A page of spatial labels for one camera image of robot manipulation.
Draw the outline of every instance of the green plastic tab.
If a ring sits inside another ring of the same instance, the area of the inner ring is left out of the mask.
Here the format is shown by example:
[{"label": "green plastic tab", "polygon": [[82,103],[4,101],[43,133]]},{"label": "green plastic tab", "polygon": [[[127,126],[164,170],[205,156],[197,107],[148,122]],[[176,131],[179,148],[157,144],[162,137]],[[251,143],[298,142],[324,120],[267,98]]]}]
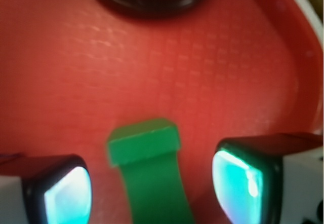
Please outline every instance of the green plastic tab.
[{"label": "green plastic tab", "polygon": [[153,119],[115,129],[109,137],[113,166],[156,157],[180,148],[177,126],[167,119]]},{"label": "green plastic tab", "polygon": [[154,119],[118,128],[108,148],[112,165],[120,165],[134,224],[194,223],[179,173],[174,123]]}]

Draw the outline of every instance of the white casing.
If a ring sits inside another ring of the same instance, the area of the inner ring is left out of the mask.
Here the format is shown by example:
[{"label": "white casing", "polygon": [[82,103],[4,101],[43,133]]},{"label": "white casing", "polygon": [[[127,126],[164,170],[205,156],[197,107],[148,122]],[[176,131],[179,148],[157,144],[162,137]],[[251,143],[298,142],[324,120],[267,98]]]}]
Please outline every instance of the white casing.
[{"label": "white casing", "polygon": [[19,177],[0,176],[0,224],[28,224]]},{"label": "white casing", "polygon": [[283,158],[283,193],[280,224],[318,220],[317,207],[323,201],[323,146]]}]

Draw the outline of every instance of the textured grid pattern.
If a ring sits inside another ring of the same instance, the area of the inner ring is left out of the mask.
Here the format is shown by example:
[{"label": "textured grid pattern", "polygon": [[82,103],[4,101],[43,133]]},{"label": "textured grid pattern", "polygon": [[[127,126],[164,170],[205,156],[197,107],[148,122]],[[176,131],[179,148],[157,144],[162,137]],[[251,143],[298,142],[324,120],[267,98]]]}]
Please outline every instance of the textured grid pattern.
[{"label": "textured grid pattern", "polygon": [[105,156],[114,128],[154,117],[176,122],[196,220],[206,221],[210,208],[223,222],[211,181],[217,142],[285,131],[282,118],[298,114],[296,63],[253,0],[203,0],[154,21],[96,0],[0,0],[0,44],[1,152],[84,157],[92,223],[131,221],[122,179]]}]

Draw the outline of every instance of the glowing screen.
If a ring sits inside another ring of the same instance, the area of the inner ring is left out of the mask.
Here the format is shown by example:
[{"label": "glowing screen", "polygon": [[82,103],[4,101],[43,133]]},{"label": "glowing screen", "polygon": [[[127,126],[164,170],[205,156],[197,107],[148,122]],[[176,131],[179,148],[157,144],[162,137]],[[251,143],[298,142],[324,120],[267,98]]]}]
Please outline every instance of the glowing screen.
[{"label": "glowing screen", "polygon": [[212,171],[217,199],[229,220],[261,223],[262,172],[225,150],[214,155]]},{"label": "glowing screen", "polygon": [[75,167],[44,194],[48,224],[88,223],[92,205],[87,170]]}]

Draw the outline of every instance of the red tray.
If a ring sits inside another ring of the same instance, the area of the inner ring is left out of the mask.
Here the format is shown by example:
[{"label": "red tray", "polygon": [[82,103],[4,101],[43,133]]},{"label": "red tray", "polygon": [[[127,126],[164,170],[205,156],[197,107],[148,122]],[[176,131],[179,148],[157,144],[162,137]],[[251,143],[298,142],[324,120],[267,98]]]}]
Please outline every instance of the red tray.
[{"label": "red tray", "polygon": [[225,223],[211,162],[227,136],[322,128],[322,49],[293,0],[203,0],[162,20],[96,0],[0,0],[0,151],[76,153],[93,183],[91,223],[130,223],[105,141],[166,117],[197,223]]}]

